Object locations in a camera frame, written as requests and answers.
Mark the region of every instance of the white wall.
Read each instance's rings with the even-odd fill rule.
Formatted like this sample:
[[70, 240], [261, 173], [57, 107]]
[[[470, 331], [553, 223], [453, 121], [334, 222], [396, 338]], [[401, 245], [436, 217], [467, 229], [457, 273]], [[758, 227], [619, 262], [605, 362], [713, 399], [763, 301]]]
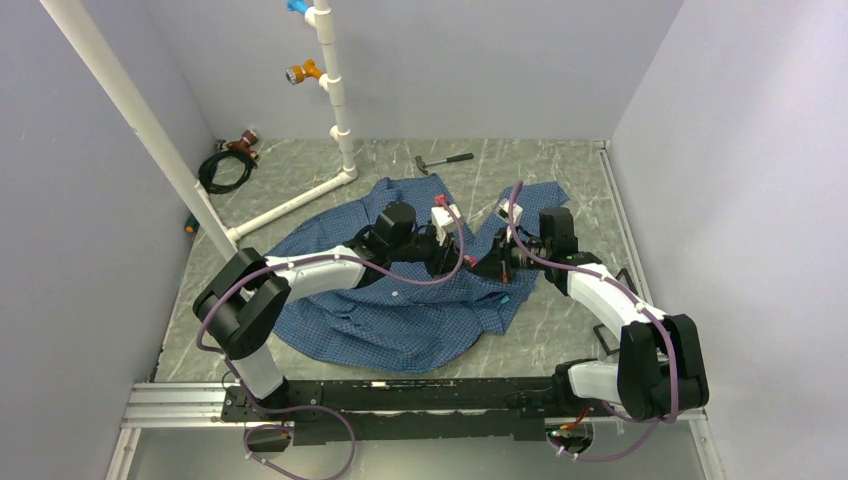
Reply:
[[844, 478], [848, 3], [684, 3], [613, 136], [730, 478]]
[[[215, 135], [327, 138], [285, 0], [143, 0]], [[609, 138], [682, 0], [330, 0], [353, 135]]]
[[[90, 1], [184, 153], [212, 136], [135, 0]], [[39, 2], [0, 2], [0, 478], [103, 478], [153, 368], [187, 210]]]

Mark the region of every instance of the blue valve handle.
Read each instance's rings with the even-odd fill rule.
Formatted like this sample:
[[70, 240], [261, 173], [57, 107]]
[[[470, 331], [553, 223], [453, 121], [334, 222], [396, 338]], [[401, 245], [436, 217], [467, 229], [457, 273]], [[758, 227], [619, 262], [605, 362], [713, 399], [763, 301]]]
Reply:
[[309, 5], [306, 4], [303, 0], [287, 0], [286, 8], [290, 12], [300, 12], [301, 15], [306, 15], [306, 10], [309, 8]]

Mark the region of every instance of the gray floor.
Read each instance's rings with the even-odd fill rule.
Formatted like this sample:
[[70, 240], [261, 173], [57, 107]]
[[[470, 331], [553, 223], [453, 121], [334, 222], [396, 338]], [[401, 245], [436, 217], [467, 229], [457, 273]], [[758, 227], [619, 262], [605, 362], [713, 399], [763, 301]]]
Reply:
[[[260, 168], [236, 192], [213, 196], [227, 225], [238, 225], [324, 180], [340, 165], [332, 140], [263, 141]], [[526, 184], [557, 180], [571, 200], [581, 250], [600, 257], [612, 272], [630, 265], [603, 168], [588, 141], [546, 140], [366, 140], [356, 144], [359, 178], [307, 204], [240, 242], [240, 247], [270, 250], [304, 220], [327, 208], [367, 194], [382, 177], [420, 175], [415, 155], [442, 158], [472, 152], [475, 160], [433, 167], [473, 230], [491, 212], [504, 187], [521, 178]], [[236, 165], [222, 164], [220, 179], [237, 175]], [[158, 382], [212, 381], [225, 372], [221, 359], [197, 350], [199, 326], [190, 311], [194, 298], [223, 265], [222, 257], [201, 231], [186, 266], [174, 315], [160, 356]], [[550, 375], [567, 360], [599, 356], [592, 333], [598, 320], [582, 305], [563, 297], [541, 276], [506, 335], [484, 334], [467, 352], [423, 377], [499, 377]], [[398, 378], [395, 374], [313, 360], [276, 336], [271, 350], [291, 379]]]

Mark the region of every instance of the black coiled cable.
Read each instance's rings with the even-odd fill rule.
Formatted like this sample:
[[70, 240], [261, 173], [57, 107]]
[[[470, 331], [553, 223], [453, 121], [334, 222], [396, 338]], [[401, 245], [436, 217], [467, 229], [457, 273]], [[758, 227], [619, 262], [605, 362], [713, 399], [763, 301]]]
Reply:
[[[230, 157], [244, 164], [244, 172], [242, 172], [241, 177], [230, 185], [214, 183], [212, 180], [215, 178], [215, 172], [218, 171], [218, 163]], [[204, 160], [200, 165], [200, 169], [197, 171], [197, 178], [210, 195], [221, 195], [222, 193], [232, 192], [242, 186], [250, 178], [250, 172], [254, 168], [256, 168], [256, 164], [244, 152], [240, 150], [225, 150]]]

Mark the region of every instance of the metal frame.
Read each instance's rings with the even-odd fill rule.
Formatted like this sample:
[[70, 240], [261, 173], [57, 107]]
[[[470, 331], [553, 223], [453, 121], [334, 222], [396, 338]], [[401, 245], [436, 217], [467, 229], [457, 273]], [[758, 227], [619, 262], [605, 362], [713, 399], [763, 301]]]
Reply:
[[[625, 239], [625, 247], [630, 256], [630, 265], [637, 282], [639, 293], [649, 303], [653, 303], [651, 293], [645, 282], [644, 272], [639, 261], [636, 245], [627, 223], [627, 217], [618, 194], [617, 185], [610, 166], [607, 142], [595, 143], [595, 155], [604, 169], [607, 186], [612, 192], [616, 218]], [[127, 409], [121, 423], [121, 433], [109, 466], [107, 480], [124, 480], [130, 470], [136, 444], [144, 428], [239, 428], [251, 427], [257, 423], [224, 423], [221, 421], [221, 406], [226, 398], [226, 388], [234, 383], [139, 383], [133, 386]], [[459, 410], [465, 413], [479, 413], [479, 410]], [[447, 410], [428, 410], [428, 413], [449, 413]], [[378, 415], [397, 415], [401, 411], [370, 411]], [[545, 418], [545, 425], [558, 425], [574, 421], [569, 417]], [[624, 422], [614, 417], [592, 417], [592, 422], [615, 422], [619, 430], [625, 428]], [[701, 409], [687, 411], [678, 417], [679, 421], [689, 422], [695, 440], [698, 457], [704, 476], [710, 480], [723, 480], [724, 469], [707, 423], [706, 412]]]

